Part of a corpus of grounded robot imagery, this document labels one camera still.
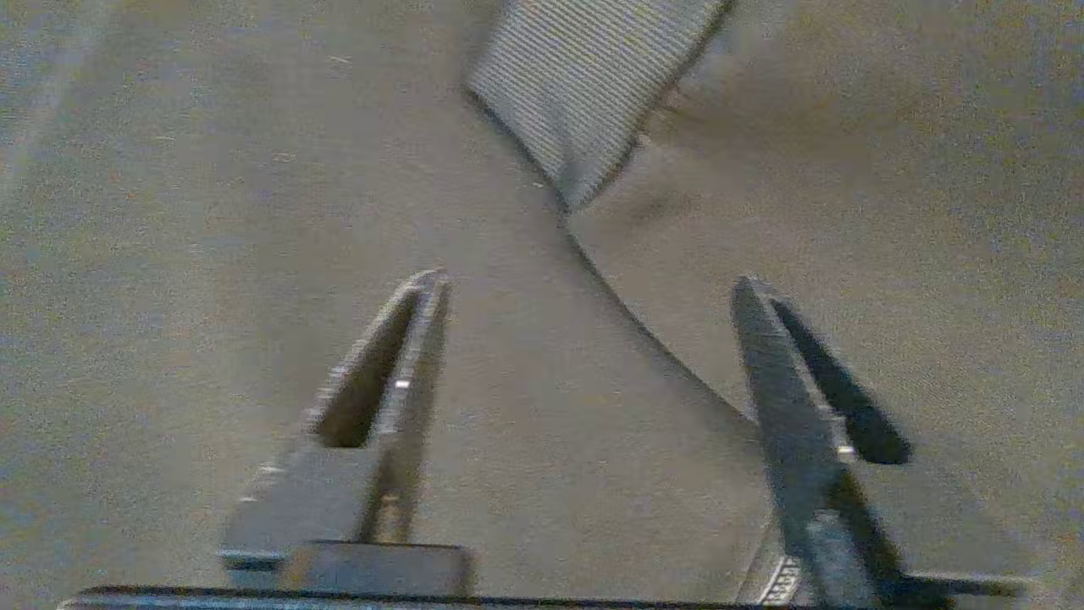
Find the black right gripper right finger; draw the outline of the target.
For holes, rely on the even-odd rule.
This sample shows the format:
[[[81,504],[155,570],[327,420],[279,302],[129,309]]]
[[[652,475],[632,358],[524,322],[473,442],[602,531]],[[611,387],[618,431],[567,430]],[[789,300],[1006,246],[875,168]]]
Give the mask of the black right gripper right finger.
[[[783,549],[818,607],[1007,607],[1030,553],[921,455],[788,298],[731,296]]]

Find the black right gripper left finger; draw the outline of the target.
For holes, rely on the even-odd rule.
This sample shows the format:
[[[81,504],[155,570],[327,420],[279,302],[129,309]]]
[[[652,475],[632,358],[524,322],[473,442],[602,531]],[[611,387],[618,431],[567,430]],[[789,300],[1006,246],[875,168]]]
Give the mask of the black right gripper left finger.
[[[228,518],[219,558],[233,585],[377,596],[472,590],[467,551],[411,540],[449,298],[446,271],[411,275],[330,371],[298,430]]]

